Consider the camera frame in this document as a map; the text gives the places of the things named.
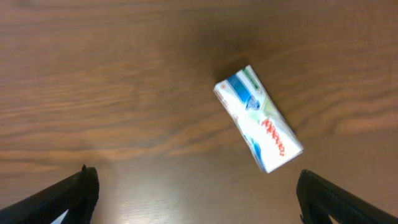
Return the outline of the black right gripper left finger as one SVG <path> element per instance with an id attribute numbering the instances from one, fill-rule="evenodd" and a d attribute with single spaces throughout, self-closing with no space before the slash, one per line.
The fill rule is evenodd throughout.
<path id="1" fill-rule="evenodd" d="M 100 183 L 94 167 L 81 171 L 1 210 L 1 223 L 90 223 L 99 199 Z"/>

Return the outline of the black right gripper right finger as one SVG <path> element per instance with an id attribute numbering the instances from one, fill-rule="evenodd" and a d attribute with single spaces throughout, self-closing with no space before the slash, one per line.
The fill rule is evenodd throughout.
<path id="1" fill-rule="evenodd" d="M 397 224 L 397 217 L 307 169 L 300 173 L 296 194 L 303 224 L 332 224 L 332 220 L 347 224 Z"/>

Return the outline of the white Panadol box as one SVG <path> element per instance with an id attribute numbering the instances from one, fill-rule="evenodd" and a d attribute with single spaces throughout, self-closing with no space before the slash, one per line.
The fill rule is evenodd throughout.
<path id="1" fill-rule="evenodd" d="M 249 146 L 257 165 L 270 173 L 302 153 L 303 146 L 251 66 L 213 89 Z"/>

